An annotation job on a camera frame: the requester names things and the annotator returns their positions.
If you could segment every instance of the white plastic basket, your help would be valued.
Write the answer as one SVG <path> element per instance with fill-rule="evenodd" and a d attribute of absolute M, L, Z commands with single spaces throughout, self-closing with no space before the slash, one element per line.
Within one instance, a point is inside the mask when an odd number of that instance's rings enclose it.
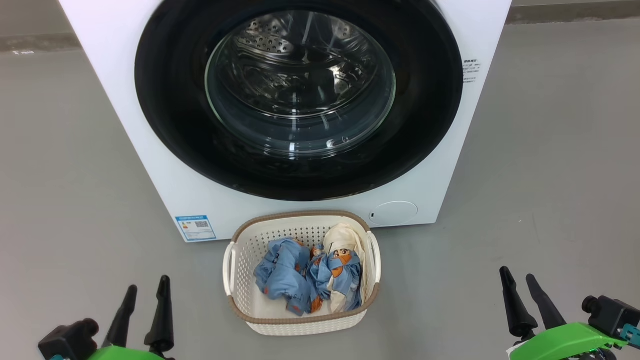
<path fill-rule="evenodd" d="M 322 243 L 331 227 L 347 223 L 364 242 L 366 276 L 362 306 L 331 314 L 329 303 L 314 314 L 298 317 L 285 309 L 285 300 L 269 300 L 255 284 L 253 271 L 267 253 L 267 244 L 291 236 L 311 247 Z M 347 211 L 305 211 L 255 218 L 236 231 L 223 262 L 223 282 L 229 304 L 237 316 L 256 332 L 271 336 L 322 334 L 348 329 L 359 323 L 380 288 L 380 248 L 367 223 Z"/>

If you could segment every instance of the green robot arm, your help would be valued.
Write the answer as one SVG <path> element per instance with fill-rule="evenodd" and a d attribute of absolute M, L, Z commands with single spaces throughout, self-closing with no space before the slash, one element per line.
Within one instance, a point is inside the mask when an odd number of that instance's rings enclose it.
<path fill-rule="evenodd" d="M 517 348 L 510 351 L 510 360 L 615 360 L 610 348 L 621 349 L 625 345 L 640 348 L 639 310 L 620 300 L 587 297 L 582 309 L 591 314 L 589 324 L 567 324 L 536 278 L 529 274 L 527 285 L 547 328 L 535 335 L 533 329 L 538 323 L 522 304 L 516 282 L 506 266 L 500 269 L 500 277 L 509 331 L 522 338 L 516 343 Z"/>
<path fill-rule="evenodd" d="M 98 349 L 93 337 L 98 324 L 84 319 L 69 326 L 59 326 L 38 343 L 45 360 L 174 360 L 165 358 L 165 352 L 173 348 L 173 311 L 169 277 L 160 279 L 158 306 L 151 331 L 145 337 L 149 351 L 127 348 L 129 319 L 136 306 L 138 288 L 131 285 L 122 305 L 116 312 L 102 348 Z"/>

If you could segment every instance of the door glass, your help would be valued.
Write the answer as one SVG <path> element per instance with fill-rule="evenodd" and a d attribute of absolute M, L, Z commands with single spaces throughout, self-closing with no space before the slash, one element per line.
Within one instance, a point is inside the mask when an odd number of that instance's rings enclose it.
<path fill-rule="evenodd" d="M 280 158 L 326 158 L 366 140 L 394 101 L 382 47 L 336 17 L 294 10 L 232 30 L 205 75 L 209 104 L 234 135 Z"/>

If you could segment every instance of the clothes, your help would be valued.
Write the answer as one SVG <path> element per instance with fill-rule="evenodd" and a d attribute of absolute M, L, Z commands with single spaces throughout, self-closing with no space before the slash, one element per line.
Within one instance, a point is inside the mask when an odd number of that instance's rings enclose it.
<path fill-rule="evenodd" d="M 287 310 L 302 316 L 309 312 L 311 286 L 303 274 L 309 249 L 292 238 L 269 242 L 269 250 L 255 268 L 256 285 L 269 299 L 287 301 Z"/>
<path fill-rule="evenodd" d="M 309 313 L 315 313 L 322 308 L 323 302 L 331 298 L 328 284 L 331 279 L 328 257 L 324 252 L 324 245 L 318 244 L 311 249 L 311 262 L 307 267 L 307 282 L 311 288 Z"/>
<path fill-rule="evenodd" d="M 327 288 L 331 291 L 331 312 L 350 311 L 362 305 L 360 284 L 365 283 L 364 243 L 349 224 L 338 224 L 324 236 L 324 246 L 332 272 Z"/>
<path fill-rule="evenodd" d="M 298 316 L 315 313 L 325 300 L 332 313 L 350 311 L 362 305 L 363 250 L 348 224 L 332 227 L 311 251 L 292 238 L 274 240 L 254 271 L 256 284 L 269 299 L 286 299 L 287 310 Z"/>

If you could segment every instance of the concrete floor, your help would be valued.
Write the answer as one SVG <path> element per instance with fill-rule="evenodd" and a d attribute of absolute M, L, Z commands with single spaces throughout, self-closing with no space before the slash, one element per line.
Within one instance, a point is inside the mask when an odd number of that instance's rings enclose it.
<path fill-rule="evenodd" d="M 569 322 L 587 295 L 640 306 L 639 64 L 640 20 L 507 27 L 438 223 L 376 231 L 383 286 L 362 323 L 267 338 L 228 308 L 227 243 L 180 240 L 84 54 L 0 58 L 3 356 L 38 359 L 89 316 L 101 342 L 132 283 L 144 348 L 163 274 L 178 360 L 504 359 L 502 265 L 539 321 L 529 272 Z"/>

